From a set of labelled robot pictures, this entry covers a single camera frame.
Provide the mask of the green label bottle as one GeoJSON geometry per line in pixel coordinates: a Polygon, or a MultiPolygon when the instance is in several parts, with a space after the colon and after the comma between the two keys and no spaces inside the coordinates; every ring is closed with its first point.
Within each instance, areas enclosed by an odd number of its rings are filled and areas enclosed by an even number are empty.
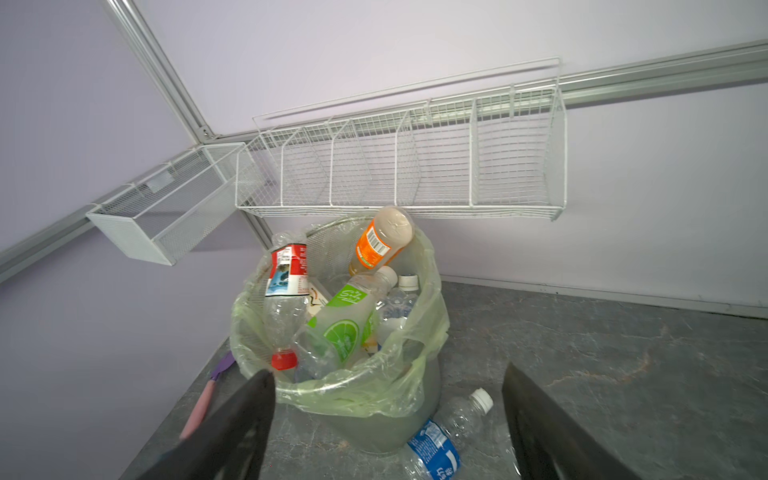
{"type": "Polygon", "coordinates": [[[298,367],[309,379],[321,379],[348,364],[373,331],[370,316],[397,285],[389,266],[353,276],[293,336],[298,367]]]}

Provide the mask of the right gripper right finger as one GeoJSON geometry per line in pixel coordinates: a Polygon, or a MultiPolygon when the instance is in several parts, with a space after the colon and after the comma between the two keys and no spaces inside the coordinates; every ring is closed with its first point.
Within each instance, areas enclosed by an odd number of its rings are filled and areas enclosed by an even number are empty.
{"type": "Polygon", "coordinates": [[[636,479],[529,376],[509,363],[505,416],[523,479],[636,479]]]}

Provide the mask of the blue label bottle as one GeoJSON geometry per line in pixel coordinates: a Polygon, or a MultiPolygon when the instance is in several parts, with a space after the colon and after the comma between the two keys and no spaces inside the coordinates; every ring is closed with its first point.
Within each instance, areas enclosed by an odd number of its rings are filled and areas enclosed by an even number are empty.
{"type": "Polygon", "coordinates": [[[399,451],[404,477],[452,479],[462,466],[461,453],[480,436],[493,406],[483,388],[449,399],[399,451]]]}
{"type": "Polygon", "coordinates": [[[379,323],[376,340],[382,347],[387,338],[404,329],[420,293],[419,277],[416,274],[401,275],[398,284],[376,306],[379,323]]]}

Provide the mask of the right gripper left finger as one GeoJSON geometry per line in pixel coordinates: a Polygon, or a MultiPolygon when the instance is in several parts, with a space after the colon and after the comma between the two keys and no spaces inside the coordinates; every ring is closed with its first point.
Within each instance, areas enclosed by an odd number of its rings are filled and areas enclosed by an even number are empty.
{"type": "Polygon", "coordinates": [[[276,406],[268,370],[251,377],[187,439],[141,475],[143,479],[257,479],[276,406]]]}

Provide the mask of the orange label juice bottle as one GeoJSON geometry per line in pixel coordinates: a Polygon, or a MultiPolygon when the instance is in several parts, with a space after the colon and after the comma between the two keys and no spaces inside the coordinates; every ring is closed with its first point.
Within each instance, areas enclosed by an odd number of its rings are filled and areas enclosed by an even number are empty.
{"type": "Polygon", "coordinates": [[[379,210],[358,239],[349,263],[351,276],[387,265],[414,237],[414,222],[396,206],[379,210]]]}

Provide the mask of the red label bottle red cap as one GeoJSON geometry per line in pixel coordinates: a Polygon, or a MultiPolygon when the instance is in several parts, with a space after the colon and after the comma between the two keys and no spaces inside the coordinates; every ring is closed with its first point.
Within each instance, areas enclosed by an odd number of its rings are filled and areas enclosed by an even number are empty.
{"type": "Polygon", "coordinates": [[[273,237],[271,261],[264,293],[264,328],[272,345],[271,366],[277,371],[298,364],[292,338],[309,319],[307,237],[288,231],[273,237]]]}

